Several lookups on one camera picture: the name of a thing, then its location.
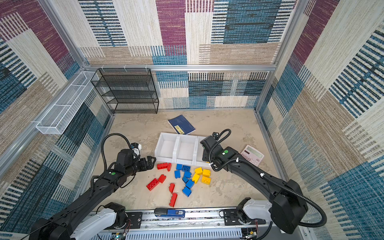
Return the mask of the red lego brick top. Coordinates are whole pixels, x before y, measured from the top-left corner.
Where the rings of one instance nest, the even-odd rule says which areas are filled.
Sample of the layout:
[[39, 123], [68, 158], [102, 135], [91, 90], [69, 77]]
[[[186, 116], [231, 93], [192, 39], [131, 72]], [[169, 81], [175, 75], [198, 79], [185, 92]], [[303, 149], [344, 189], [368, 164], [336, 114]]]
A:
[[167, 169], [168, 168], [168, 163], [161, 163], [161, 164], [157, 164], [157, 169], [158, 170], [163, 170], [163, 169]]

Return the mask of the yellow lego brick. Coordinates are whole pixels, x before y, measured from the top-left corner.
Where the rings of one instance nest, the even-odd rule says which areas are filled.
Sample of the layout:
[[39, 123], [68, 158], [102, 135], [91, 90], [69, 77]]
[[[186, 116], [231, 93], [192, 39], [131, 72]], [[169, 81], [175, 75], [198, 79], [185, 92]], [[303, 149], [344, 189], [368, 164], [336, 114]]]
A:
[[203, 176], [210, 178], [211, 177], [211, 171], [208, 169], [203, 169]]
[[203, 169], [202, 169], [201, 167], [196, 168], [196, 169], [195, 169], [195, 174], [197, 174], [197, 175], [202, 175], [202, 174], [203, 174]]

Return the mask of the blue lego studded brick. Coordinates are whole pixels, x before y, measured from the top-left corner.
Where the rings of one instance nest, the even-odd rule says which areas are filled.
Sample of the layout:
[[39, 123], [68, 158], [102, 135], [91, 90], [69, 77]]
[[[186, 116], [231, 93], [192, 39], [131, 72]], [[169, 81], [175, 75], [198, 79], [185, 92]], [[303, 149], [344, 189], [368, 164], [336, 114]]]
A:
[[182, 171], [183, 172], [190, 172], [191, 171], [191, 167], [187, 166], [187, 165], [182, 165]]

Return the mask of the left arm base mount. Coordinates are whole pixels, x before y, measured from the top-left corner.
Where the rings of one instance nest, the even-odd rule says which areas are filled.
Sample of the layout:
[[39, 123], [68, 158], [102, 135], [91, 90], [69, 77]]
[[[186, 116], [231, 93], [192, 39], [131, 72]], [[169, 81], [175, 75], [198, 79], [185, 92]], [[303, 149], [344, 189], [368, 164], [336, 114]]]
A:
[[140, 229], [143, 212], [126, 212], [126, 218], [122, 230]]

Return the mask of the small red lego brick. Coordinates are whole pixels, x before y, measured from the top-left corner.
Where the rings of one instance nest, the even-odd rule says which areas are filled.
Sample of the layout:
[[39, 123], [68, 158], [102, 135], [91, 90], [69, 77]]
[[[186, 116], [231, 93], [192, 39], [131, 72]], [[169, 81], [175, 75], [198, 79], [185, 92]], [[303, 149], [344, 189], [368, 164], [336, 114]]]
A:
[[164, 183], [164, 181], [166, 180], [166, 176], [164, 175], [164, 174], [162, 174], [159, 178], [158, 178], [158, 181], [160, 182], [160, 183]]

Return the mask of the long red lego brick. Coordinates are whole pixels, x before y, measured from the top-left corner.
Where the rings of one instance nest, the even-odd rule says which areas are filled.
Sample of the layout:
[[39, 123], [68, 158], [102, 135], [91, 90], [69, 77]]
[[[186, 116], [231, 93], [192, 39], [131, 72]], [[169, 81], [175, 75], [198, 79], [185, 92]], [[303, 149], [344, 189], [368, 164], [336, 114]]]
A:
[[149, 184], [147, 184], [147, 189], [152, 191], [159, 183], [159, 180], [155, 178]]

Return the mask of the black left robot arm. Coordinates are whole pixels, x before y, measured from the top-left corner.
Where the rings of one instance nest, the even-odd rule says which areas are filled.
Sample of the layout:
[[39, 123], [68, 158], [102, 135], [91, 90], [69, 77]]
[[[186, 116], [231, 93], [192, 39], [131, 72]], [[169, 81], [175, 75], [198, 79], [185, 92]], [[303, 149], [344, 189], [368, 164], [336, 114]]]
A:
[[[122, 137], [128, 145], [118, 153], [117, 160], [107, 166], [104, 144], [109, 137]], [[148, 156], [141, 158], [136, 153], [139, 144], [131, 144], [127, 137], [119, 133], [112, 133], [103, 138], [101, 154], [104, 163], [104, 172], [91, 178], [90, 188], [80, 195], [73, 203], [48, 220], [36, 221], [27, 236], [30, 240], [70, 240], [76, 227], [91, 213], [91, 211], [108, 196], [119, 188], [128, 186], [127, 178], [135, 177], [138, 172], [145, 172], [154, 168], [156, 158]]]

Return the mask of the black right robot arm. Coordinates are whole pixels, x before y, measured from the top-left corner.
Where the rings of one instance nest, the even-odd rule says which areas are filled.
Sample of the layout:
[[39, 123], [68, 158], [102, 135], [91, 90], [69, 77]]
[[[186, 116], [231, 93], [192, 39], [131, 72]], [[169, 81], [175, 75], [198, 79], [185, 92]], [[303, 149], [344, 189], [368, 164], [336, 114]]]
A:
[[[272, 204], [267, 216], [287, 234], [292, 234], [298, 226], [320, 228], [327, 223], [325, 211], [303, 195], [297, 182], [294, 180], [286, 182], [276, 178], [246, 160], [237, 150], [231, 147], [222, 148], [221, 143], [231, 133], [230, 129], [225, 129], [221, 133], [214, 132], [200, 141], [204, 150], [203, 161], [208, 162], [214, 172], [225, 170], [235, 174], [262, 193]], [[309, 205], [321, 215], [321, 219], [316, 223], [302, 221], [309, 210]]]

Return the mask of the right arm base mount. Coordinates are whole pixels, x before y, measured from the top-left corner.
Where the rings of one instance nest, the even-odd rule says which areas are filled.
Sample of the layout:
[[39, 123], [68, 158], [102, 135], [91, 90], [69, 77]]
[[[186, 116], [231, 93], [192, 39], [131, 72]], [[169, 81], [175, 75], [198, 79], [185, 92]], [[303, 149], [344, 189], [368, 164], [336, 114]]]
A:
[[238, 211], [236, 209], [222, 209], [219, 211], [219, 216], [224, 220], [225, 226], [256, 225], [256, 224], [265, 225], [267, 223], [267, 221], [263, 219], [250, 220], [248, 218], [245, 218], [244, 220], [242, 220], [238, 216]]

